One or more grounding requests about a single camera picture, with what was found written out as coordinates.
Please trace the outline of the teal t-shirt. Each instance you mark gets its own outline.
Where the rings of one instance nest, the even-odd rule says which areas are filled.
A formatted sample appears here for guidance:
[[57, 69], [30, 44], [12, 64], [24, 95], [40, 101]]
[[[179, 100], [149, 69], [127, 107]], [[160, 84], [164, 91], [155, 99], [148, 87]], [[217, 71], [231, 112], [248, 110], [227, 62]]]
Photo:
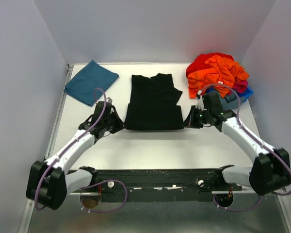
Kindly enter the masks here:
[[101, 88], [107, 91], [118, 78], [117, 73], [107, 70], [92, 60], [65, 85], [64, 92], [87, 106], [93, 106], [95, 99], [99, 99], [102, 95], [101, 92], [94, 94], [95, 89]]

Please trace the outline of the black floral print t-shirt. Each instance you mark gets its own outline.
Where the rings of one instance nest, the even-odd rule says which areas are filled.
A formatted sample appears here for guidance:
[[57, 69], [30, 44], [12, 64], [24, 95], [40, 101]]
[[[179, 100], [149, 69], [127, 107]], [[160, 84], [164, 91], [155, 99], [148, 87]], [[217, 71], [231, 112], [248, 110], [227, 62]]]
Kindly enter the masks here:
[[131, 94], [125, 127], [131, 131], [175, 131], [183, 129], [178, 101], [182, 91], [174, 87], [171, 74], [131, 76]]

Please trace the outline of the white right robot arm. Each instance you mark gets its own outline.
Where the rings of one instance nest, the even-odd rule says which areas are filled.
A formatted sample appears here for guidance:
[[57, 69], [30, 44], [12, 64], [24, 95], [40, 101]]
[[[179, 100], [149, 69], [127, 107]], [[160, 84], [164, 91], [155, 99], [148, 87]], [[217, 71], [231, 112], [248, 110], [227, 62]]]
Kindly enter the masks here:
[[218, 94], [200, 96], [184, 121], [187, 128], [201, 129], [206, 125], [232, 139], [252, 162], [251, 167], [228, 165], [217, 169], [213, 178], [217, 189], [225, 190], [231, 184], [240, 184], [263, 196], [291, 184], [289, 153], [263, 142], [234, 111], [223, 110]]

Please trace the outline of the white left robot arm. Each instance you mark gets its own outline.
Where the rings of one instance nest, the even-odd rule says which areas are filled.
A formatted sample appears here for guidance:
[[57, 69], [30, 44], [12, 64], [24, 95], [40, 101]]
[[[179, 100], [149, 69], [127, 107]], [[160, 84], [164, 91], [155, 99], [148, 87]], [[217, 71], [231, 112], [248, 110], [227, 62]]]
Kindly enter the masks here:
[[26, 189], [26, 198], [35, 202], [38, 209], [58, 209], [66, 196], [79, 189], [94, 191], [98, 183], [98, 171], [81, 166], [71, 171], [76, 161], [105, 133], [114, 134], [124, 128], [115, 106], [100, 101], [94, 113], [81, 123], [70, 141], [52, 157], [32, 164]]

